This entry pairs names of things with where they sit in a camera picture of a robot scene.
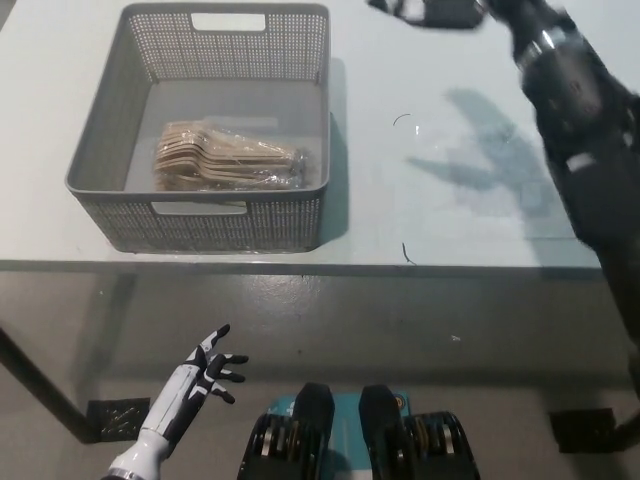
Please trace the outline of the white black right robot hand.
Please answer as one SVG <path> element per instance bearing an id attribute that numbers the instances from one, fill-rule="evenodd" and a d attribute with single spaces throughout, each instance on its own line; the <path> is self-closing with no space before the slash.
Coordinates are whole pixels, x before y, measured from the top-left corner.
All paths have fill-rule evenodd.
<path id="1" fill-rule="evenodd" d="M 371 0 L 366 5 L 418 28 L 472 30 L 486 15 L 501 16 L 512 1 Z"/>

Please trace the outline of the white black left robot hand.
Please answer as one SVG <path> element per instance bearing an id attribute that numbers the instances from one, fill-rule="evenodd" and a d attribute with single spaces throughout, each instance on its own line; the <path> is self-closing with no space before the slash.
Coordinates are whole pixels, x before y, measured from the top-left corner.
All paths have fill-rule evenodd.
<path id="1" fill-rule="evenodd" d="M 229 365 L 245 364 L 249 357 L 216 351 L 217 343 L 230 329 L 225 324 L 214 330 L 174 370 L 151 406 L 141 434 L 157 435 L 175 447 L 209 396 L 219 397 L 227 404 L 235 403 L 235 397 L 223 382 L 244 382 L 245 377 L 231 371 Z"/>

